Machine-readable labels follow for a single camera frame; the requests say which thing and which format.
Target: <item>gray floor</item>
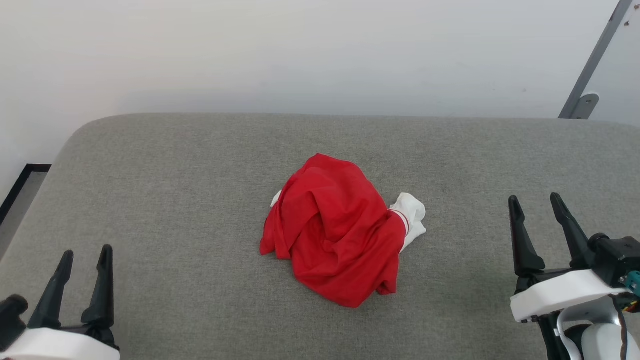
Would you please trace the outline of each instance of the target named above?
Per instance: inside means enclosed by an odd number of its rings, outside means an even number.
[[[27,182],[24,184],[24,187],[22,187],[22,191],[20,191],[18,197],[11,206],[9,214],[4,218],[3,223],[0,224],[0,260],[2,260],[9,244],[11,244],[13,235],[18,231],[24,215],[31,206],[31,203],[36,197],[36,194],[40,189],[40,185],[42,185],[46,176],[46,172],[31,173],[29,179],[27,179]]]

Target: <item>black frame edge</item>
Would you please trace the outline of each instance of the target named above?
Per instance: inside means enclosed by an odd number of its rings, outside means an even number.
[[[20,194],[20,191],[22,191],[22,188],[24,187],[24,184],[26,184],[31,173],[49,172],[49,169],[51,169],[51,164],[27,164],[24,167],[24,169],[20,173],[20,176],[18,177],[18,180],[16,180],[15,184],[13,184],[13,187],[9,191],[9,194],[6,196],[6,199],[2,203],[2,206],[0,206],[0,225],[2,225],[7,214],[9,214],[9,210],[11,210],[15,199],[18,198],[18,194]]]

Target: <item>red cloth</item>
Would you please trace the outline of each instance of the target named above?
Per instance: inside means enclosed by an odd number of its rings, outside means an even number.
[[[262,255],[291,259],[296,278],[342,306],[396,292],[405,227],[362,171],[317,154],[282,188],[264,224]]]

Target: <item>robotic arm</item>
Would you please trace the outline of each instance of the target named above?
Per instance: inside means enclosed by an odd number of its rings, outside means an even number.
[[[640,311],[640,243],[604,234],[587,239],[560,195],[551,194],[551,204],[571,253],[569,268],[545,269],[527,234],[518,198],[509,198],[518,276],[511,297],[513,317],[539,325],[549,360],[640,359],[622,315]],[[568,322],[576,321],[592,325],[567,329]]]
[[[58,318],[65,285],[71,276],[74,253],[62,255],[27,325],[20,315],[27,301],[12,295],[0,302],[0,359],[119,360],[110,328],[113,314],[113,249],[105,245],[98,261],[98,279],[82,325],[63,327]]]

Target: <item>gray tablecloth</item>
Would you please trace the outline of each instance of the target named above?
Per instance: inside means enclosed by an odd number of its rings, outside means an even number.
[[[269,203],[317,152],[356,163],[383,198],[408,192],[427,233],[395,295],[340,307],[260,256]],[[61,319],[79,323],[104,243],[115,250],[123,359],[544,359],[516,323],[507,199],[549,268],[569,253],[548,197],[588,235],[640,238],[640,131],[585,120],[126,115],[66,144],[0,262],[0,297],[35,307],[76,253]],[[640,334],[640,319],[628,318]]]

